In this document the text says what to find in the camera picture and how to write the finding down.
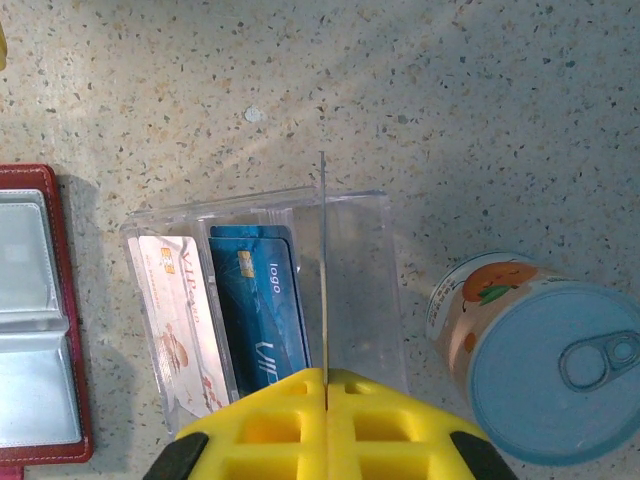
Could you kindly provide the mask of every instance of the blue card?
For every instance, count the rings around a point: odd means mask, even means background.
[[[264,237],[215,237],[209,242],[240,393],[307,368],[289,243]]]

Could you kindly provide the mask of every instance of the can label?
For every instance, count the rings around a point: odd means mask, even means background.
[[[434,290],[427,310],[427,337],[466,395],[473,351],[507,310],[554,282],[572,279],[513,253],[486,253],[454,267]]]

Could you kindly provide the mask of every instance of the ring pull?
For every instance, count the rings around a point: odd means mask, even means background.
[[[574,392],[597,390],[640,363],[640,334],[624,330],[579,340],[560,354],[564,384]]]

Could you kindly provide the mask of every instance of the speckled countertop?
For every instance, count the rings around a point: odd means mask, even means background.
[[[9,0],[6,162],[62,175],[97,451],[29,479],[139,479],[165,438],[118,229],[128,212],[311,183],[382,188],[397,220],[411,388],[468,415],[425,340],[455,259],[528,252],[640,287],[633,0]],[[266,118],[245,120],[250,105]],[[640,438],[521,479],[640,477]]]

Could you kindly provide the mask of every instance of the blue can lid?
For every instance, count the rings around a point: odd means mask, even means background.
[[[640,307],[579,283],[533,295],[478,342],[469,397],[507,453],[544,465],[599,457],[640,427]]]

